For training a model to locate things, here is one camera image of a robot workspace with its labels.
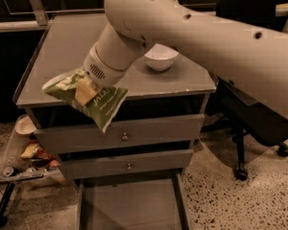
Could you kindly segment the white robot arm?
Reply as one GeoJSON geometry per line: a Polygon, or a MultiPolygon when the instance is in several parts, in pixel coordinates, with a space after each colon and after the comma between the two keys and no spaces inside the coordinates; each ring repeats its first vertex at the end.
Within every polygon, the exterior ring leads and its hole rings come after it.
{"type": "Polygon", "coordinates": [[[176,48],[288,120],[288,34],[191,11],[174,0],[105,0],[108,23],[84,60],[112,86],[155,44],[176,48]]]}

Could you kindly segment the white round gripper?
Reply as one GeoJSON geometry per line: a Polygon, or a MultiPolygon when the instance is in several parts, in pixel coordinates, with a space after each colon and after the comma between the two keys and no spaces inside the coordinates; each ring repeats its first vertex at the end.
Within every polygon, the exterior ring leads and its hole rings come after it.
{"type": "Polygon", "coordinates": [[[84,60],[84,71],[88,77],[80,79],[77,84],[75,99],[80,105],[88,104],[97,94],[98,87],[109,87],[119,82],[124,71],[111,69],[100,59],[96,46],[93,46],[84,60]]]}

